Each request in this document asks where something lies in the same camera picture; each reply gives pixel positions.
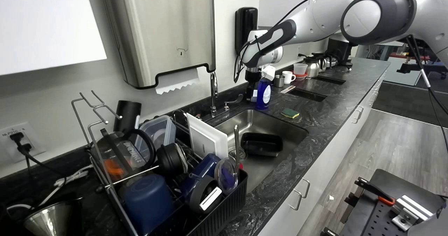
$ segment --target green sponge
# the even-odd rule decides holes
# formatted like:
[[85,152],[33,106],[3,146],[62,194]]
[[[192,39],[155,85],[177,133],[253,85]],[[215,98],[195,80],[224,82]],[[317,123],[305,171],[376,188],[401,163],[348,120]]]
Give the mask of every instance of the green sponge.
[[281,112],[281,114],[284,115],[284,116],[286,116],[286,117],[288,117],[288,118],[291,118],[291,119],[294,119],[294,118],[296,118],[297,116],[300,115],[299,112],[297,112],[296,110],[292,110],[291,108],[285,108],[285,109],[283,109],[283,111]]

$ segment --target cabinet handle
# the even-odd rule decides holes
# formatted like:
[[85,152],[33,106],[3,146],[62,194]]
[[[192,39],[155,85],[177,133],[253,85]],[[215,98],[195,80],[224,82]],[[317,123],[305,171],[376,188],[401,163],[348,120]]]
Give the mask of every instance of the cabinet handle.
[[299,194],[299,200],[297,201],[297,205],[296,205],[296,207],[291,206],[290,204],[288,204],[288,205],[289,205],[289,207],[291,207],[291,209],[293,209],[293,210],[298,210],[298,209],[299,209],[299,206],[300,206],[300,202],[302,201],[302,193],[300,193],[300,192],[297,191],[296,189],[293,189],[293,191],[295,191],[297,194]]
[[305,195],[303,196],[303,198],[307,198],[307,196],[308,196],[308,191],[309,191],[309,186],[311,185],[311,183],[309,183],[309,181],[306,180],[305,178],[302,178],[302,180],[304,180],[305,182],[307,182],[307,191],[305,192]]
[[364,108],[361,107],[361,106],[359,106],[359,107],[361,108],[361,110],[355,110],[355,111],[359,112],[359,116],[358,116],[358,118],[354,118],[356,120],[356,122],[352,122],[353,124],[358,123],[358,121],[360,120],[361,116],[363,115]]

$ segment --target bottle label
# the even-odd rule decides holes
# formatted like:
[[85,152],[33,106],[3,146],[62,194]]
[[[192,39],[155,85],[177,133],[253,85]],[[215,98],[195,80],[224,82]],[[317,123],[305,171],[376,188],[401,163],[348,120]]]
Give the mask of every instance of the bottle label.
[[263,93],[263,102],[268,103],[270,99],[271,99],[271,86],[267,85]]

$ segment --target kitchen sink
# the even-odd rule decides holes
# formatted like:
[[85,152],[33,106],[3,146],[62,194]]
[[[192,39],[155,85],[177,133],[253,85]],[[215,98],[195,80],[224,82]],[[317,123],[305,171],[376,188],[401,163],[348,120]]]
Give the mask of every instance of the kitchen sink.
[[234,127],[239,126],[240,140],[246,132],[278,135],[283,139],[283,150],[277,157],[248,155],[242,161],[244,170],[248,173],[247,192],[250,193],[270,174],[277,165],[304,140],[308,132],[285,121],[274,118],[256,110],[245,110],[236,116],[217,125],[215,128],[227,134],[227,144],[235,146]]

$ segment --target dish rack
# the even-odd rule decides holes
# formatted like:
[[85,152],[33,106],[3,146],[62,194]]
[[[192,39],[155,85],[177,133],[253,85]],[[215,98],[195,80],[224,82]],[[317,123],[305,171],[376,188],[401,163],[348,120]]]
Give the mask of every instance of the dish rack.
[[[92,143],[95,147],[98,147],[96,144],[96,139],[94,137],[92,127],[98,124],[107,125],[109,122],[105,120],[102,115],[99,114],[98,109],[106,108],[111,112],[116,118],[121,119],[122,117],[117,115],[105,102],[92,90],[92,94],[99,100],[100,104],[93,105],[91,104],[82,93],[80,94],[80,98],[72,100],[72,108],[75,112],[78,123],[80,124],[81,130],[83,131],[85,140],[88,146],[91,146],[91,143],[88,139],[88,135],[85,132],[83,123],[80,119],[78,111],[75,107],[76,102],[85,101],[87,105],[93,110],[93,112],[98,116],[99,120],[93,123],[90,123],[87,126],[87,130],[89,136],[92,140]],[[174,125],[182,132],[185,132],[189,135],[189,130],[185,126],[179,124],[176,120],[171,118],[171,121]],[[186,152],[185,155],[187,157],[188,169],[191,171],[195,164],[199,164],[202,158],[199,158],[192,152],[192,149],[189,148],[186,144],[184,144],[181,140],[176,139],[176,143],[178,143]],[[143,236],[139,235],[133,226],[132,221],[129,219],[126,211],[124,209],[124,202],[118,196],[115,186],[119,183],[124,182],[126,180],[131,179],[132,177],[136,177],[137,175],[144,174],[150,172],[157,168],[157,166],[147,169],[145,171],[139,172],[132,176],[126,177],[116,182],[112,182],[111,177],[109,176],[106,167],[104,165],[104,161],[99,150],[94,150],[97,153],[99,158],[99,162],[94,159],[93,156],[90,157],[93,168],[101,182],[101,185],[104,187],[104,191],[109,197],[112,206],[114,207],[119,219],[125,226],[128,234],[130,236]],[[163,223],[161,223],[156,229],[147,234],[147,236],[215,236],[218,235],[220,231],[222,231],[225,226],[230,222],[230,220],[237,215],[238,212],[245,205],[246,199],[246,190],[247,190],[247,179],[248,175],[245,171],[239,170],[238,174],[238,186],[235,188],[229,195],[227,195],[222,201],[216,206],[210,213],[207,215],[197,215],[193,213],[189,207],[181,201],[181,194],[176,191],[176,187],[178,184],[175,180],[167,181],[168,186],[170,187],[171,197],[173,199],[174,204],[174,212],[166,219]]]

